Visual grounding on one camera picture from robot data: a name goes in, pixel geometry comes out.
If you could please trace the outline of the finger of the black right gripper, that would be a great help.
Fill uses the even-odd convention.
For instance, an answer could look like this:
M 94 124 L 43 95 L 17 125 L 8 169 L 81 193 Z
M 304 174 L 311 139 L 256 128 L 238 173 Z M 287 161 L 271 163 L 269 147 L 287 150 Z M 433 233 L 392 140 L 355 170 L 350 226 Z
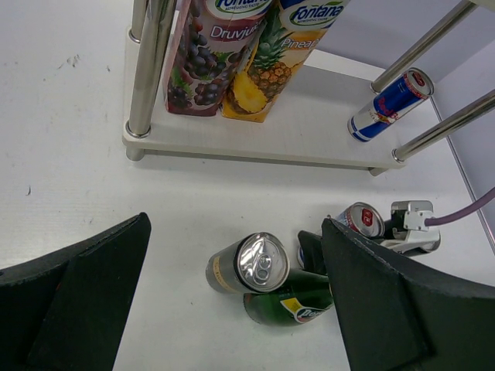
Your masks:
M 298 262 L 304 271 L 327 274 L 323 256 L 322 237 L 304 230 L 298 232 Z

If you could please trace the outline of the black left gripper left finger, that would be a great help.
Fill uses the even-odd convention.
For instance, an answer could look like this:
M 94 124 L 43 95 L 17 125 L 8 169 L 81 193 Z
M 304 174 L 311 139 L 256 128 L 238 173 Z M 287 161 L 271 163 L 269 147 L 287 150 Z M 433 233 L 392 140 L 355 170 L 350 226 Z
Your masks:
M 151 235 L 139 213 L 1 270 L 3 370 L 111 370 Z

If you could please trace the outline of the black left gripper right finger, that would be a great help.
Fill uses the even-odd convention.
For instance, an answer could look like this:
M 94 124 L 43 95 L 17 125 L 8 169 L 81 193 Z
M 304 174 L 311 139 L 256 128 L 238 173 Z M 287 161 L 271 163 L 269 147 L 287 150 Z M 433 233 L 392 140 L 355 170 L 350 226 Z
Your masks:
M 327 218 L 322 247 L 352 370 L 492 370 L 494 288 Z

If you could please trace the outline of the green glass bottle short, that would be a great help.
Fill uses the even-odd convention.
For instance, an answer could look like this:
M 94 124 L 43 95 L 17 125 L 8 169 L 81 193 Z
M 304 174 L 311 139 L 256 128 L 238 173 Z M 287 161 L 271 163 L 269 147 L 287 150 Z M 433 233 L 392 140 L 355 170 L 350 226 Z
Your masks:
M 333 306 L 326 275 L 292 269 L 285 283 L 266 294 L 245 294 L 244 310 L 258 324 L 304 325 Z

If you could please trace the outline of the black yellow soda can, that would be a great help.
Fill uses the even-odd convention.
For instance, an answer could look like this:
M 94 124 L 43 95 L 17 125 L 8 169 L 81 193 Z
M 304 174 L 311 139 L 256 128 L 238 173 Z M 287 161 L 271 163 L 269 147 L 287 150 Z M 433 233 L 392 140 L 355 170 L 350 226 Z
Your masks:
M 257 232 L 212 255 L 206 280 L 223 294 L 264 294 L 280 288 L 289 271 L 282 242 L 271 233 Z

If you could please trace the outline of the blue silver energy can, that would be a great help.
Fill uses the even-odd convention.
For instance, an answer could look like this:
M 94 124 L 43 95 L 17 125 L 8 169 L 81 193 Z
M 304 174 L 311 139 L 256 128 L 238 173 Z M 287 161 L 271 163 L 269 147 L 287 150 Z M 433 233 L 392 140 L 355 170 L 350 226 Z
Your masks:
M 381 238 L 384 235 L 384 220 L 380 213 L 368 203 L 354 203 L 334 219 L 367 238 Z

